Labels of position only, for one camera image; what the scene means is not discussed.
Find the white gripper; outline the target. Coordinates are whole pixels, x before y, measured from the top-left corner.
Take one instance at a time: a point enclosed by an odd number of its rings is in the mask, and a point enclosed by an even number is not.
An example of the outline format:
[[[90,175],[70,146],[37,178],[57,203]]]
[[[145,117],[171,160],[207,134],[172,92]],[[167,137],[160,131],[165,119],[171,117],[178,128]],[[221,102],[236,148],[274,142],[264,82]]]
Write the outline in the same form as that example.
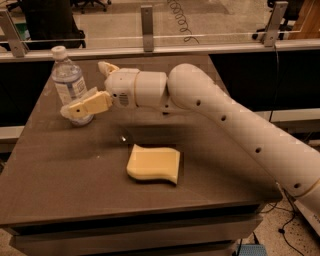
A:
[[[139,74],[138,69],[121,68],[100,61],[98,69],[106,78],[106,91],[99,91],[96,87],[90,89],[79,99],[63,106],[60,113],[68,119],[84,118],[88,115],[107,111],[112,104],[118,108],[135,108],[134,87]]]

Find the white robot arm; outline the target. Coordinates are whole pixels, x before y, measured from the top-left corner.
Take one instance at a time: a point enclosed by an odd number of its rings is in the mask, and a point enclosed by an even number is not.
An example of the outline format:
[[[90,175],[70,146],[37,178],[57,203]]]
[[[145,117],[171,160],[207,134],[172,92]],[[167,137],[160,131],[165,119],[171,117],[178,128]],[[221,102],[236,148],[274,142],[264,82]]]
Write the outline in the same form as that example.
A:
[[[201,69],[179,64],[170,73],[98,64],[105,89],[95,88],[61,108],[70,119],[111,106],[197,112],[220,126],[287,192],[320,214],[320,153],[234,101]]]

